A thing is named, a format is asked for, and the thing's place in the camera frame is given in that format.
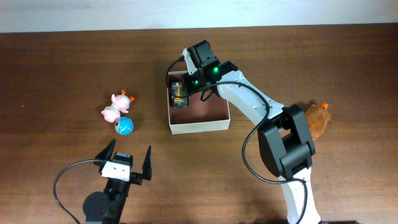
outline blue ball with white print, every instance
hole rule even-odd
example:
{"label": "blue ball with white print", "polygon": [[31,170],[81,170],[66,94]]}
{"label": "blue ball with white print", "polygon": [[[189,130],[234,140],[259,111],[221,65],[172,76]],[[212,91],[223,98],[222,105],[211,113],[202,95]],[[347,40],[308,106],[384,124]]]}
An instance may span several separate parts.
{"label": "blue ball with white print", "polygon": [[114,123],[115,130],[121,135],[128,135],[134,130],[134,125],[130,118],[122,117],[116,120]]}

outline cable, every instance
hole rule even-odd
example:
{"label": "cable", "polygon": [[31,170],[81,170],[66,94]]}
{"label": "cable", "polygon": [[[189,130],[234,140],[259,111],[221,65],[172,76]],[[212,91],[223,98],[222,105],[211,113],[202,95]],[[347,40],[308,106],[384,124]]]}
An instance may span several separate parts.
{"label": "cable", "polygon": [[72,215],[72,213],[70,213],[70,212],[61,204],[60,200],[58,199],[57,192],[55,191],[55,187],[57,186],[57,182],[58,182],[59,178],[61,177],[61,175],[62,175],[65,171],[67,171],[68,169],[74,167],[75,165],[83,164],[83,163],[86,163],[86,162],[105,162],[105,161],[102,160],[102,159],[87,159],[87,160],[84,160],[84,161],[75,162],[74,164],[70,164],[69,166],[67,166],[66,168],[64,168],[63,170],[61,170],[61,172],[60,172],[60,173],[58,174],[58,176],[55,178],[54,184],[53,184],[53,186],[52,186],[52,193],[53,193],[53,195],[54,195],[55,201],[56,201],[56,202],[58,203],[58,205],[62,208],[62,210],[63,210],[64,212],[66,212],[77,224],[80,224],[79,220],[78,220],[74,215]]}
{"label": "cable", "polygon": [[[169,87],[169,85],[168,85],[168,84],[169,84],[169,71],[170,71],[170,69],[171,69],[177,62],[182,62],[183,59],[184,59],[184,57],[181,56],[178,60],[176,60],[175,62],[173,62],[173,64],[171,64],[171,66],[169,67],[169,69],[168,69],[167,72],[166,72],[166,86],[167,86],[167,89],[169,90],[169,93],[170,93],[171,95],[173,95],[173,94],[172,94],[172,91],[171,91],[171,89],[170,89],[170,87]],[[266,122],[266,120],[268,119],[268,116],[269,116],[269,113],[270,113],[270,106],[269,106],[268,101],[267,101],[257,90],[255,90],[253,87],[251,87],[251,86],[249,86],[249,85],[247,85],[247,84],[244,84],[244,83],[240,83],[240,82],[218,82],[218,83],[210,84],[210,85],[207,85],[207,86],[205,86],[205,87],[203,87],[203,88],[201,88],[201,89],[199,89],[199,90],[197,90],[197,91],[194,91],[194,92],[192,92],[192,93],[190,93],[190,94],[186,94],[186,95],[183,96],[183,97],[184,97],[184,98],[187,98],[187,97],[189,97],[189,96],[191,96],[191,95],[193,95],[193,94],[196,94],[196,93],[198,93],[198,92],[207,91],[207,90],[209,90],[210,88],[212,88],[212,87],[214,87],[214,86],[225,85],[225,84],[235,84],[235,85],[238,85],[238,87],[243,86],[243,87],[245,87],[245,88],[248,88],[249,90],[251,90],[253,93],[255,93],[255,94],[264,102],[264,104],[265,104],[265,106],[266,106],[266,115],[265,115],[264,118],[253,128],[253,130],[248,134],[248,136],[247,136],[246,139],[244,140],[243,145],[242,145],[242,160],[243,160],[244,165],[246,166],[246,168],[248,168],[249,172],[250,172],[251,174],[253,174],[255,177],[257,177],[259,180],[261,180],[261,181],[263,181],[263,182],[265,182],[265,183],[269,183],[269,184],[288,184],[288,183],[297,181],[297,182],[300,182],[300,183],[303,185],[303,187],[304,187],[304,203],[303,203],[303,209],[302,209],[300,218],[297,220],[297,223],[296,223],[296,224],[299,224],[299,223],[301,222],[301,220],[303,219],[304,214],[305,214],[305,209],[307,208],[307,200],[308,200],[308,189],[307,189],[307,185],[306,185],[307,182],[306,182],[305,180],[298,179],[298,178],[293,178],[293,179],[290,179],[290,180],[269,180],[269,179],[266,179],[266,178],[264,178],[264,177],[261,177],[259,174],[257,174],[257,173],[251,168],[251,166],[249,165],[249,163],[248,163],[248,161],[247,161],[247,159],[246,159],[246,146],[247,146],[249,140],[251,139],[251,137],[253,136],[253,134],[254,134],[254,133],[264,124],[264,122]]]}

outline ball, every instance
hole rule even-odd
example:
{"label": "ball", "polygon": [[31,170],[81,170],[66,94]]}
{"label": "ball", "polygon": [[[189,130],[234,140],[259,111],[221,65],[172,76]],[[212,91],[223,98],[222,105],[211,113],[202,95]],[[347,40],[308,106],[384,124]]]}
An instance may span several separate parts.
{"label": "ball", "polygon": [[134,130],[134,125],[128,117],[122,117],[116,120],[114,123],[115,130],[121,135],[128,135]]}

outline open cardboard box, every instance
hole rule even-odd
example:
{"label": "open cardboard box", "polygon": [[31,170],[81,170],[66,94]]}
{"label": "open cardboard box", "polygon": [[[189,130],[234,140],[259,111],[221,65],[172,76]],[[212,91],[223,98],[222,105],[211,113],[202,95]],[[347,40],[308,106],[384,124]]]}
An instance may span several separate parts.
{"label": "open cardboard box", "polygon": [[[180,80],[188,71],[169,72],[169,86]],[[171,97],[166,89],[167,106],[169,109],[169,125],[172,134],[197,133],[204,131],[227,130],[229,127],[228,101],[213,95],[205,102],[200,100],[201,93],[189,97],[186,108],[173,108]]]}

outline white box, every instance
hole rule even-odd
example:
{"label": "white box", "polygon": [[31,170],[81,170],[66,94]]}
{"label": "white box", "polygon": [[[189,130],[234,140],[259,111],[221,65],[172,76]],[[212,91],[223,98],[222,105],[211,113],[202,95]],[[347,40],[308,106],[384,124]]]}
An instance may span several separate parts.
{"label": "white box", "polygon": [[[177,82],[188,71],[169,72],[169,85]],[[204,131],[227,130],[231,121],[228,101],[213,95],[202,102],[201,93],[189,97],[186,108],[172,108],[170,95],[166,89],[169,126],[172,134],[198,133]]]}

